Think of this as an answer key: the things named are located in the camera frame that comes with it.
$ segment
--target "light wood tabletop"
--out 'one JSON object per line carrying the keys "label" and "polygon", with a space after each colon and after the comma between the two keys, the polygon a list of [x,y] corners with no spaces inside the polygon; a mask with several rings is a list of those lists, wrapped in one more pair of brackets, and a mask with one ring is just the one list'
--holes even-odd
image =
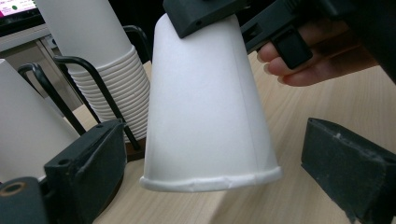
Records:
{"label": "light wood tabletop", "polygon": [[[144,160],[127,164],[123,183],[95,223],[347,224],[347,216],[301,167],[308,118],[326,119],[396,152],[396,86],[380,67],[303,88],[281,85],[249,55],[278,163],[276,182],[229,191],[164,193],[142,189]],[[145,64],[148,76],[150,64]],[[82,106],[85,125],[95,123]]]}

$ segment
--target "human hand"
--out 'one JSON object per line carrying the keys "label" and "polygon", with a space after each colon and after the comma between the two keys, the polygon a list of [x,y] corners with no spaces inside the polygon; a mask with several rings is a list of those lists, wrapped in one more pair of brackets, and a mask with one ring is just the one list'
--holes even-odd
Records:
{"label": "human hand", "polygon": [[299,29],[313,57],[290,70],[274,45],[267,43],[258,52],[264,70],[278,76],[290,86],[309,86],[377,65],[376,60],[360,43],[343,21],[311,21]]}

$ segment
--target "stacked cup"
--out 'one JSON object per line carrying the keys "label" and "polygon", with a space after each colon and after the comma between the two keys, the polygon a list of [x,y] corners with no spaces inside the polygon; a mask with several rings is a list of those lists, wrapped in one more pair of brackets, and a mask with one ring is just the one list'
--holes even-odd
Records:
{"label": "stacked cup", "polygon": [[[146,137],[149,80],[107,0],[36,0],[64,56],[76,56],[99,72],[134,137]],[[91,75],[77,65],[69,72],[101,121],[115,119]]]}

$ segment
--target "wood grain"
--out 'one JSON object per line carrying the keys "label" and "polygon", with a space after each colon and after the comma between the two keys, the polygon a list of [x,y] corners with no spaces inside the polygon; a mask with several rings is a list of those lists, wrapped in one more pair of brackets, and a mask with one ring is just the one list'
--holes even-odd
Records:
{"label": "wood grain", "polygon": [[[349,223],[301,167],[307,119],[336,122],[396,152],[396,87],[380,67],[310,87],[288,87],[264,74],[256,53],[249,59],[283,178],[229,191],[154,192],[140,188],[144,161],[133,161],[127,164],[116,198],[95,223]],[[145,68],[149,75],[150,66]],[[76,114],[85,125],[93,125],[85,108]]]}

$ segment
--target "screen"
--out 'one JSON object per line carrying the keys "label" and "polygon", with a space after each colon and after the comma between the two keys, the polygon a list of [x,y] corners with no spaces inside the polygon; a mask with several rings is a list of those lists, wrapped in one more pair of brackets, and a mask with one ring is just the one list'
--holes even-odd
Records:
{"label": "screen", "polygon": [[34,0],[0,0],[0,18],[35,8]]}

